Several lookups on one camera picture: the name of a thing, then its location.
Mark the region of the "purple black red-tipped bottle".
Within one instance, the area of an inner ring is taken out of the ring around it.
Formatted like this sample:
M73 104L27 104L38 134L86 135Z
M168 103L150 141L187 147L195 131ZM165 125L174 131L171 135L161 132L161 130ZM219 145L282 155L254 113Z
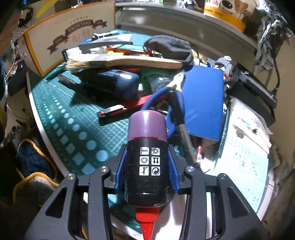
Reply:
M136 208L144 239L152 239L160 207L170 200L166 120L152 110L129 119L124 199Z

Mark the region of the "blue handled pliers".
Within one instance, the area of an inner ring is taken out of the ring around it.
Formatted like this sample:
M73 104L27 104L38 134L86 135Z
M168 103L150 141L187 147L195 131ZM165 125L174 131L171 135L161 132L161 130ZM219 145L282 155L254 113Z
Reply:
M171 138L176 131L180 134L183 140L188 138L188 132L185 127L185 104L181 91L181 85L183 84L184 79L184 71L177 73L168 85L153 93L140 109L141 111L149 110L159 100L163 98L168 100L173 113L172 119L174 127L168 130L167 138Z

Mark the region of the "wooden handle paint brush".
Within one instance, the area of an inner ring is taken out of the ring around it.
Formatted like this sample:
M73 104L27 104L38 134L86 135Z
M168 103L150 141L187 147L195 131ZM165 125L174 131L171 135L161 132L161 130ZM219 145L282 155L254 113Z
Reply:
M116 66L143 66L148 68L180 69L179 61L152 56L121 56L116 54L77 54L65 63L68 71L89 68L113 68Z

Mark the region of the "red black utility knife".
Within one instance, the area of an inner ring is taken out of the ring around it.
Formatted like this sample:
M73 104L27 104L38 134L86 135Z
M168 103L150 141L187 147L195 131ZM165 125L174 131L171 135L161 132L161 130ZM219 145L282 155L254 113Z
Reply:
M139 110L143 107L144 104L148 102L148 100L152 98L152 105L148 107L148 109L152 108L154 105L166 101L167 96L163 95L161 97L153 97L152 95L146 95L137 99L128 100L121 104L113 105L106 109L102 109L98 112L99 119L106 119L108 117L118 116L120 114L125 114L126 112Z

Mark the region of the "green cutting mat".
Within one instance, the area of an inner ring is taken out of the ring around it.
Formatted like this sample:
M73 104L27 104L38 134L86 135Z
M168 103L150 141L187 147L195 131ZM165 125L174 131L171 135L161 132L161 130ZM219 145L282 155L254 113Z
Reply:
M130 112L98 118L119 103L111 95L83 85L62 66L44 77L29 71L27 83L37 127L63 175L91 174L126 143Z

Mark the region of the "dark blue glossy case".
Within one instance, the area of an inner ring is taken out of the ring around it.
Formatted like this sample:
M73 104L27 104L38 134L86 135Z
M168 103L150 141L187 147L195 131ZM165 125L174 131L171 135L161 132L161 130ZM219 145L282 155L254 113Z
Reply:
M136 98L140 77L136 73L109 68L107 70L87 69L82 71L81 80L98 87L113 96L132 100Z

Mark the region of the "blue notebook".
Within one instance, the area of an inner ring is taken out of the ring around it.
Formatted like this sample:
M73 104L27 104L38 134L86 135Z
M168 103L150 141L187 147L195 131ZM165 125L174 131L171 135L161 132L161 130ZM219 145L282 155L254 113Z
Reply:
M220 140L223 120L223 72L203 66L185 66L181 88L185 127L189 135Z

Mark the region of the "black knit cloth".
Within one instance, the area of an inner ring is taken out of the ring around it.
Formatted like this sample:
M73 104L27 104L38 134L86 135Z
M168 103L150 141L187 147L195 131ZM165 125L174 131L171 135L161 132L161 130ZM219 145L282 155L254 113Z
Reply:
M169 35L154 35L143 46L149 52L158 52L163 58L179 61L184 66L194 64L192 47L186 40Z

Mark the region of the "cardboard storage box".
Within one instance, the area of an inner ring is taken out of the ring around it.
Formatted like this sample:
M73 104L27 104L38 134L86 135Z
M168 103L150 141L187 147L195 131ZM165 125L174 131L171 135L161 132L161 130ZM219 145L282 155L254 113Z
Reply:
M103 1L55 13L26 29L18 39L20 58L45 76L63 61L62 51L77 47L95 33L115 29L115 2Z

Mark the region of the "yellow white paper bucket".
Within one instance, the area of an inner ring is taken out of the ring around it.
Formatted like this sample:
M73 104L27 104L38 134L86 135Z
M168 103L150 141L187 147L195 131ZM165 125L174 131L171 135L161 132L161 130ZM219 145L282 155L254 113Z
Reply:
M258 6L259 2L255 0L207 0L204 3L204 15L219 19L244 32Z

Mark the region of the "grey winged model kit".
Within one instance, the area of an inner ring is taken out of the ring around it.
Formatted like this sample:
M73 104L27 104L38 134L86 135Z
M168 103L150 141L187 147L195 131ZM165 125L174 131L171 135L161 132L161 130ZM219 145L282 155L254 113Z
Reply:
M263 71L272 69L284 41L294 36L291 26L281 11L271 2L263 2L263 17L256 33L255 64Z

